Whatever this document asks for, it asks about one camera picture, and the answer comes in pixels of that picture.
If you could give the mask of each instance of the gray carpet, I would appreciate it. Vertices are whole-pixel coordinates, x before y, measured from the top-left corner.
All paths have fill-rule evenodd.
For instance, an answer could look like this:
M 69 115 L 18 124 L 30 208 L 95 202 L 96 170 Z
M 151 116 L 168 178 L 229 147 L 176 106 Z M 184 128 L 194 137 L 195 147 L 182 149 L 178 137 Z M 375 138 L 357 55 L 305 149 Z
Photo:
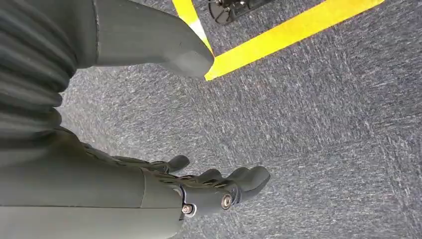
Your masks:
M 276 0 L 227 27 L 195 2 L 220 54 L 320 0 Z M 268 167 L 256 200 L 176 239 L 420 239 L 421 66 L 422 2 L 386 0 L 213 82 L 148 64 L 81 70 L 60 112 L 113 155 L 185 154 L 193 174 Z

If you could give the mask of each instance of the yellow floor line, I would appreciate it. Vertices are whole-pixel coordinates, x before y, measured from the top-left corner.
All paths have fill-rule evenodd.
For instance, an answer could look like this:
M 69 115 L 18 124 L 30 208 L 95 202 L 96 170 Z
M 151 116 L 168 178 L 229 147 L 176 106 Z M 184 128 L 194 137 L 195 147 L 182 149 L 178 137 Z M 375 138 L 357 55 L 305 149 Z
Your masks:
M 195 7 L 191 0 L 173 0 L 173 5 L 176 8 L 179 17 L 186 22 L 187 25 L 200 37 L 208 49 L 212 52 L 211 45 L 208 42 L 205 31 L 201 25 L 201 21 L 197 15 Z
M 326 0 L 251 40 L 217 56 L 205 75 L 210 81 L 250 64 L 324 29 L 366 11 L 384 0 Z M 193 7 L 190 0 L 173 0 Z M 191 12 L 192 9 L 180 9 Z

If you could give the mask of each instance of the bolt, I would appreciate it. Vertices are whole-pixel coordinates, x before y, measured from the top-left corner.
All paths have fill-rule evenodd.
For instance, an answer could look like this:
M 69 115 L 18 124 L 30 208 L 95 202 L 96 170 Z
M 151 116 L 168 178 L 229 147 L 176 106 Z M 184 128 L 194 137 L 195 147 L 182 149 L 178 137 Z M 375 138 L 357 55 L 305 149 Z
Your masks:
M 182 207 L 182 213 L 183 214 L 189 214 L 192 212 L 194 208 L 192 207 L 192 205 L 188 205 L 188 204 L 184 204 Z
M 233 198 L 231 197 L 230 194 L 225 194 L 223 196 L 223 199 L 221 200 L 221 207 L 224 210 L 227 210 L 231 207 L 231 203 L 233 202 Z

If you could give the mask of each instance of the ribbed panel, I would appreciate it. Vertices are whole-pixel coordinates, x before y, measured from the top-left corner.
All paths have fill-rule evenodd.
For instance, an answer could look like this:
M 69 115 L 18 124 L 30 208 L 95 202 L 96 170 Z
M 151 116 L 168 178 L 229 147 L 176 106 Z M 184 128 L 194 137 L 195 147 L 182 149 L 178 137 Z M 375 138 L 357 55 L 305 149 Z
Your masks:
M 0 8 L 0 137 L 20 137 L 58 127 L 61 105 L 76 70 L 65 34 L 21 1 Z

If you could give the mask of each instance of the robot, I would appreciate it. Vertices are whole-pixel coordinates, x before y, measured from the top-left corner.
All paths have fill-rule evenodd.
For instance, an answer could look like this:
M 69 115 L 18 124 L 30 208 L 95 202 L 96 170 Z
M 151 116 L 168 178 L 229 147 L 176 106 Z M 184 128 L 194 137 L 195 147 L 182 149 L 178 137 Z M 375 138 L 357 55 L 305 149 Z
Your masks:
M 212 18 L 226 25 L 273 0 L 209 0 L 208 9 Z
M 164 239 L 270 179 L 257 166 L 177 177 L 177 156 L 110 156 L 60 127 L 78 68 L 160 64 L 202 77 L 213 55 L 180 19 L 128 0 L 0 0 L 0 237 Z

